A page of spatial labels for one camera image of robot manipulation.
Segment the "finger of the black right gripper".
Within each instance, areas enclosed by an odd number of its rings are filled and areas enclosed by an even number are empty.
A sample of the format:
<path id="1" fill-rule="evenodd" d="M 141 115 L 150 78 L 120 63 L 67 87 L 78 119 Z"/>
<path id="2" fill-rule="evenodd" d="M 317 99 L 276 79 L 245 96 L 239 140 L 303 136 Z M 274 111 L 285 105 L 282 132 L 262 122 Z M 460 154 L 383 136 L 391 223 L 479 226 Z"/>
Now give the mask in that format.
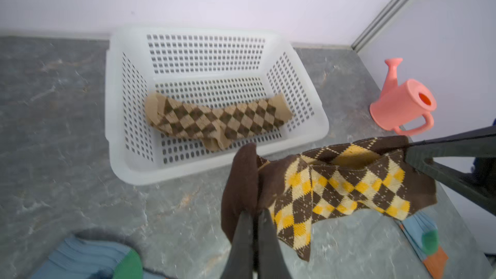
<path id="1" fill-rule="evenodd" d="M 495 214 L 495 126 L 415 142 L 405 162 Z"/>

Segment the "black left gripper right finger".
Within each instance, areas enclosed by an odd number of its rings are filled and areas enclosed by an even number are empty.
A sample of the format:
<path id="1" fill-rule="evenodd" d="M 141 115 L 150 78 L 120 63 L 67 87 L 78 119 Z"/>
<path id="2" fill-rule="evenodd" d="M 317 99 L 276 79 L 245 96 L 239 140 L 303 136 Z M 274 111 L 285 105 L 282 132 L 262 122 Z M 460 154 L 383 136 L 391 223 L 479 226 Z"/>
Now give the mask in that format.
<path id="1" fill-rule="evenodd" d="M 271 213 L 264 209 L 257 218 L 258 278 L 292 278 L 280 249 Z"/>

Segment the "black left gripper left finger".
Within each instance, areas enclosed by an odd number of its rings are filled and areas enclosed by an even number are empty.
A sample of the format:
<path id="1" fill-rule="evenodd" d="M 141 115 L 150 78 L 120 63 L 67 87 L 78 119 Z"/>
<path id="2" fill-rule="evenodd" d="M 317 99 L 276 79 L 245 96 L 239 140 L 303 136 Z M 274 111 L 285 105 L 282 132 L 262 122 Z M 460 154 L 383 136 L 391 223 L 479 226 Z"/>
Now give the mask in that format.
<path id="1" fill-rule="evenodd" d="M 226 267 L 221 279 L 252 279 L 254 266 L 253 217 L 242 212 L 235 230 Z"/>

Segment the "dark brown argyle sock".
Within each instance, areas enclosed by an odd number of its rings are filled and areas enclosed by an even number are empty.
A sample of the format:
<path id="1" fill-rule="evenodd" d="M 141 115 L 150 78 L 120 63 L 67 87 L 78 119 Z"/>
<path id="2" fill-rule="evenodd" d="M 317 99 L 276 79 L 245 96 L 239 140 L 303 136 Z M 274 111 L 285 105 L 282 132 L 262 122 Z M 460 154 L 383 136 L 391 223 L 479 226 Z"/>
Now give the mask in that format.
<path id="1" fill-rule="evenodd" d="M 267 209 L 278 238 L 306 261 L 314 223 L 361 209 L 405 220 L 437 202 L 434 179 L 405 162 L 408 146 L 405 136 L 376 137 L 270 161 L 249 143 L 231 165 L 222 230 L 233 239 L 241 213 Z"/>

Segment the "blue green orange sock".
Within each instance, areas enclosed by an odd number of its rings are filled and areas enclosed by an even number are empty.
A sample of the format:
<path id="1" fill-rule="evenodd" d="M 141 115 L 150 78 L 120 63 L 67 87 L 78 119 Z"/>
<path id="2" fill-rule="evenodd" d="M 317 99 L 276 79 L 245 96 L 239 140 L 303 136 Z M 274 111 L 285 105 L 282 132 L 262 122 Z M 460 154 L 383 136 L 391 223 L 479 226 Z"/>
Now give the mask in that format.
<path id="1" fill-rule="evenodd" d="M 163 278 L 144 269 L 133 248 L 118 242 L 70 236 L 49 254 L 32 278 Z"/>

